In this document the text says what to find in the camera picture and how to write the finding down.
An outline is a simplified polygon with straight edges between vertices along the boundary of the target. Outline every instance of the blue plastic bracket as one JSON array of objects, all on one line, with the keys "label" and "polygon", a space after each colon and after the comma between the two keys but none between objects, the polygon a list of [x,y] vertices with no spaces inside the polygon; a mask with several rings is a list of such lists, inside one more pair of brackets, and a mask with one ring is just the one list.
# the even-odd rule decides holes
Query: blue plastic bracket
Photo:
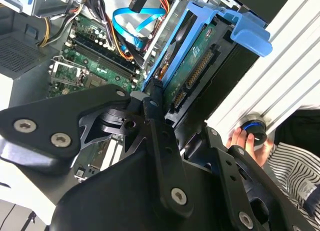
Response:
[{"label": "blue plastic bracket", "polygon": [[250,12],[239,13],[234,10],[229,10],[224,7],[217,7],[213,5],[206,5],[204,7],[200,7],[194,4],[193,2],[189,2],[183,15],[181,16],[175,29],[173,30],[171,37],[167,41],[161,54],[159,55],[159,58],[156,60],[149,75],[144,81],[142,85],[142,91],[145,90],[150,78],[153,76],[154,72],[158,68],[158,65],[161,62],[162,57],[165,55],[170,43],[175,37],[177,31],[179,30],[179,27],[183,22],[188,11],[191,11],[193,14],[195,14],[197,16],[197,19],[194,22],[191,30],[189,31],[176,56],[174,57],[172,63],[170,64],[168,70],[162,78],[162,84],[164,89],[169,84],[170,80],[176,73],[176,70],[180,66],[181,62],[187,55],[188,51],[192,47],[197,37],[199,36],[203,26],[205,24],[208,25],[217,14],[235,25],[230,36],[230,38],[233,41],[261,57],[267,56],[272,51],[272,45],[271,43],[269,43],[270,33],[264,29],[266,23],[263,20],[256,17],[254,14]]}]

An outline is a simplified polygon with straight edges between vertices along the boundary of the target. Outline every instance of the expansion slot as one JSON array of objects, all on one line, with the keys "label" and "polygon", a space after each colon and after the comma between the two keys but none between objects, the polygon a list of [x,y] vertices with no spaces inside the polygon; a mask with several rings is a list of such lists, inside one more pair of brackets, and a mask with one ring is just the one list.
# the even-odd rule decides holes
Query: expansion slot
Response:
[{"label": "expansion slot", "polygon": [[121,57],[112,53],[106,48],[98,46],[83,37],[74,39],[76,45],[74,49],[81,55],[88,57],[92,61],[105,66],[118,73],[124,78],[130,79],[136,74],[136,66],[132,63],[122,60]]}]

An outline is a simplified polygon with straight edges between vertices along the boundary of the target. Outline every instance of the finger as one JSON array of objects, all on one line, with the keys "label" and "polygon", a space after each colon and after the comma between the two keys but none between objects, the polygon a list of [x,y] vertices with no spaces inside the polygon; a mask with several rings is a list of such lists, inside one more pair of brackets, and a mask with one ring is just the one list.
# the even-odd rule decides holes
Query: finger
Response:
[{"label": "finger", "polygon": [[255,156],[256,156],[256,159],[257,159],[257,163],[262,167],[268,157],[269,157],[269,154],[270,154],[270,151],[272,150],[274,146],[274,142],[270,139],[267,139],[263,146],[261,148],[259,148],[257,151],[255,151]]},{"label": "finger", "polygon": [[239,145],[241,148],[246,148],[246,138],[247,138],[247,132],[245,130],[242,130],[237,141],[236,145]]},{"label": "finger", "polygon": [[226,142],[226,147],[227,147],[227,149],[229,149],[230,148],[230,146],[231,146],[231,140],[232,140],[232,137],[229,137],[228,138],[228,141]]},{"label": "finger", "polygon": [[256,151],[256,154],[267,154],[269,155],[272,147],[274,146],[274,142],[269,138],[263,143],[263,146]]},{"label": "finger", "polygon": [[254,144],[255,144],[255,136],[252,133],[250,133],[245,142],[245,150],[254,160],[256,160]]},{"label": "finger", "polygon": [[237,144],[238,137],[239,137],[240,133],[241,133],[241,128],[238,127],[238,128],[234,131],[234,133],[233,133],[233,135],[232,135],[231,144],[230,144],[231,146]]}]

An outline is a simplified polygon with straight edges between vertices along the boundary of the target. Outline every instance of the black plastic cover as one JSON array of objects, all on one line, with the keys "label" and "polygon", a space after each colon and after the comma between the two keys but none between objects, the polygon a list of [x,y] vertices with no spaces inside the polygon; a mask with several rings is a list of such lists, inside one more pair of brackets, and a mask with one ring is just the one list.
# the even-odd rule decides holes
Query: black plastic cover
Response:
[{"label": "black plastic cover", "polygon": [[129,4],[129,9],[131,9],[135,13],[140,13],[146,2],[147,0],[132,0]]}]

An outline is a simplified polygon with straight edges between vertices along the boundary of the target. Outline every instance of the silver screw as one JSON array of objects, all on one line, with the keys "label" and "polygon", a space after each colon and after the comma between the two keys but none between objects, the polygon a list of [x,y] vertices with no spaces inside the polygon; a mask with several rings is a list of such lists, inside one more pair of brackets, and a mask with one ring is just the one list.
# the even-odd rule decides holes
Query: silver screw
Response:
[{"label": "silver screw", "polygon": [[246,226],[249,230],[252,230],[254,228],[254,223],[252,222],[252,219],[248,214],[245,212],[239,212],[239,219],[241,223]]},{"label": "silver screw", "polygon": [[187,196],[180,188],[174,187],[171,190],[172,199],[179,205],[185,205],[187,203]]},{"label": "silver screw", "polygon": [[295,226],[295,225],[293,225],[292,227],[293,227],[293,230],[294,230],[294,231],[301,231],[301,229],[300,229],[300,228],[298,228],[298,227],[297,227],[297,226]]},{"label": "silver screw", "polygon": [[238,147],[238,152],[239,152],[240,154],[242,154],[242,155],[245,155],[245,151],[244,151],[242,148],[239,148],[239,147]]},{"label": "silver screw", "polygon": [[217,131],[215,131],[213,128],[211,129],[211,133],[212,133],[213,135],[215,135],[215,136],[218,135]]},{"label": "silver screw", "polygon": [[121,97],[126,96],[125,93],[122,92],[122,91],[120,91],[120,90],[118,90],[118,91],[116,92],[116,94],[119,95],[119,96],[121,96]]},{"label": "silver screw", "polygon": [[37,125],[30,119],[19,119],[14,122],[13,127],[21,133],[32,133],[36,130]]},{"label": "silver screw", "polygon": [[205,34],[205,37],[208,38],[210,36],[211,32],[212,32],[212,28],[209,28]]},{"label": "silver screw", "polygon": [[153,106],[158,107],[158,104],[157,104],[155,101],[153,101],[153,100],[150,100],[150,104],[152,104]]},{"label": "silver screw", "polygon": [[56,147],[66,148],[71,144],[71,138],[65,133],[57,132],[51,136],[51,143]]}]

